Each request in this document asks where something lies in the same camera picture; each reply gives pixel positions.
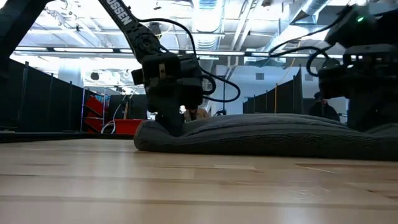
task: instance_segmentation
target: gray cloth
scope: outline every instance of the gray cloth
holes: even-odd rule
[[[360,133],[309,115],[241,114],[189,122],[183,132],[176,138],[155,121],[146,121],[134,144],[155,152],[398,160],[396,124]]]

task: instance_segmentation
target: black partition wall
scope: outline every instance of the black partition wall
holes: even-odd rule
[[[83,89],[9,60],[0,81],[0,130],[79,131]]]
[[[270,91],[249,98],[243,103],[243,113],[303,113],[301,69],[293,80],[275,86]]]

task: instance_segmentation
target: white cable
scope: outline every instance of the white cable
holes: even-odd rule
[[[170,30],[172,29],[172,26],[173,26],[173,25],[170,24],[170,25],[169,25],[169,28],[167,28],[167,30],[166,30],[165,32],[161,32],[160,34],[156,34],[155,36],[156,36],[156,37],[160,37],[160,36],[162,36],[162,35],[164,35],[164,34],[170,32]]]
[[[113,126],[114,126],[114,121],[108,122],[108,123],[102,128],[101,134],[104,134],[105,129],[106,129],[108,126],[110,126],[110,125],[113,125]]]
[[[113,133],[116,131],[116,122],[114,122],[114,119],[115,119],[115,117],[116,117],[116,113],[118,112],[120,106],[123,104],[123,101],[124,101],[124,99],[126,99],[126,97],[127,97],[127,95],[124,95],[123,100],[122,100],[122,103],[119,104],[119,106],[116,108],[116,111],[114,111],[114,113],[113,113],[112,121],[108,122],[108,123],[102,128],[101,134],[104,134],[105,129],[106,129],[108,126],[110,126],[110,125],[113,125],[113,129],[112,129],[111,134],[113,134]]]

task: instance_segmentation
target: wooden table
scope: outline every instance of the wooden table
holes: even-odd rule
[[[398,223],[398,163],[0,144],[1,224]]]

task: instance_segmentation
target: ceiling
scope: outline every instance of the ceiling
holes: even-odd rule
[[[193,0],[194,5],[197,5],[198,1]],[[5,0],[0,0],[0,6],[4,2]],[[198,33],[195,28],[210,26],[215,21],[217,22],[217,17],[199,14],[187,0],[124,0],[127,6],[131,6],[132,13],[140,19],[169,18],[192,30],[195,40],[218,38],[218,50],[258,50],[270,44],[272,38],[279,32],[280,18],[283,17],[287,5],[294,1],[268,0],[271,3],[269,6],[263,7],[252,4],[250,8],[248,6],[243,7],[246,2],[262,4],[265,1],[224,0],[224,5],[220,6],[223,12],[220,15],[221,28],[215,33],[203,35]],[[366,1],[331,0],[328,6],[344,6],[348,2],[363,4]],[[189,50],[192,48],[189,38],[181,28],[163,23],[160,24],[160,28],[162,29],[160,41],[168,49]],[[249,30],[247,37],[243,37],[245,29]],[[299,34],[301,33],[291,32],[287,37],[294,38]],[[301,40],[300,45],[321,47],[324,45],[320,41],[321,39],[323,39],[322,36],[310,37]],[[288,44],[285,48],[291,48],[296,45]],[[33,67],[49,73],[56,74],[58,72],[58,67],[61,63],[60,58],[80,58],[90,64],[92,70],[121,72],[140,67],[132,54],[126,54],[122,58],[112,58],[111,60],[112,55],[103,55],[92,50],[129,49],[125,37],[97,0],[56,0],[48,3],[46,9],[37,18],[19,46],[68,49],[91,48],[92,54],[89,55],[68,55],[66,54],[67,52],[62,50],[39,54],[26,50],[23,52],[15,51],[12,56],[14,60],[21,62],[28,60]],[[344,49],[337,46],[331,51],[333,54],[342,54]]]

